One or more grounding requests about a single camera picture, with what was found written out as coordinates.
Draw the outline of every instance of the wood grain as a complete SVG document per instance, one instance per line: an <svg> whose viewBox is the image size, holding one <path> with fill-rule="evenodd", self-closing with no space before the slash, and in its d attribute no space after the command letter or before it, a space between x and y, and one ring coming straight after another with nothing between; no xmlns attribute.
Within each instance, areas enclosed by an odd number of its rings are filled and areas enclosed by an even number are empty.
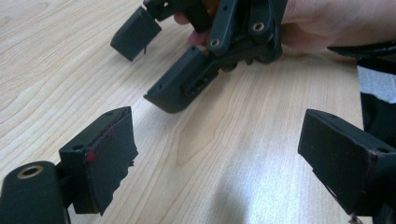
<svg viewBox="0 0 396 224"><path fill-rule="evenodd" d="M187 49L172 19L132 63L109 46L141 1L3 1L0 179L58 149L101 114L130 105L139 150L105 214L73 223L347 223L297 154L304 112L361 126L356 65L286 49L240 63L181 113L142 98Z"/></svg>

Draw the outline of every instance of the table surface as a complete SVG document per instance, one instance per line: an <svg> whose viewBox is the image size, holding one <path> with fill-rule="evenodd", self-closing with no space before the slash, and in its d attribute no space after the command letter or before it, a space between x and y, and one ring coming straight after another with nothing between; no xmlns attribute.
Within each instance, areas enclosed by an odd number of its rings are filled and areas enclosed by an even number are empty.
<svg viewBox="0 0 396 224"><path fill-rule="evenodd" d="M304 112L361 126L356 64L289 49L238 64L186 110L166 114L143 94L188 48L172 19L131 63L109 42L137 0L15 1L0 8L0 179L58 150L118 107L133 111L139 155L104 215L73 223L347 223L297 153Z"/></svg>

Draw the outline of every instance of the wooden table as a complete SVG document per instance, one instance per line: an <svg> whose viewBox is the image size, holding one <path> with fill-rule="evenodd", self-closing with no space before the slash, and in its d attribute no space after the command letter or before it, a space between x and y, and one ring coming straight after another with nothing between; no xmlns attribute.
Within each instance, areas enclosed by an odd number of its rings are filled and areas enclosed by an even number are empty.
<svg viewBox="0 0 396 224"><path fill-rule="evenodd" d="M286 49L271 65L221 73L186 110L166 114L142 95L187 49L191 28L162 22L130 63L109 42L141 4L2 2L0 179L27 162L59 162L68 140L129 105L135 167L102 217L70 207L73 223L347 223L297 146L307 108L361 126L356 65Z"/></svg>

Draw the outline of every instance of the black mechanical linkage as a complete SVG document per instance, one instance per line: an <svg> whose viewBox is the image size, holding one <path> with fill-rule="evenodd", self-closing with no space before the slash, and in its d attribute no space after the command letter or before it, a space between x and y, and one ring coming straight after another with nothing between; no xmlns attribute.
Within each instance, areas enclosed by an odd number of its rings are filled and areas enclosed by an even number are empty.
<svg viewBox="0 0 396 224"><path fill-rule="evenodd" d="M111 46L132 60L161 31L155 19L161 21L177 12L184 12L198 32L211 27L206 50L189 48L145 95L164 111L176 113L195 99L220 68L231 71L240 61L278 59L286 4L287 0L221 0L212 21L200 0L147 0L147 11L139 8L116 33Z"/></svg>
<svg viewBox="0 0 396 224"><path fill-rule="evenodd" d="M335 115L308 109L298 152L350 215L396 208L396 148Z"/></svg>
<svg viewBox="0 0 396 224"><path fill-rule="evenodd" d="M101 215L137 156L131 108L109 111L59 150L61 162L36 161L9 173L0 223L70 223L67 207Z"/></svg>

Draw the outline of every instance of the skin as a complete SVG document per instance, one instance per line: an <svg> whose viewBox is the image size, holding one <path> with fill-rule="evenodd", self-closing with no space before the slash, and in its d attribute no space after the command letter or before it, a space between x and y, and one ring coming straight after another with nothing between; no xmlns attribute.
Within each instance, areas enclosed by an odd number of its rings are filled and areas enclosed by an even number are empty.
<svg viewBox="0 0 396 224"><path fill-rule="evenodd" d="M219 1L204 4L212 16ZM361 46L396 39L396 0L289 0L281 27L282 44L302 52ZM176 14L179 24L188 24ZM203 45L210 31L193 32L188 41Z"/></svg>

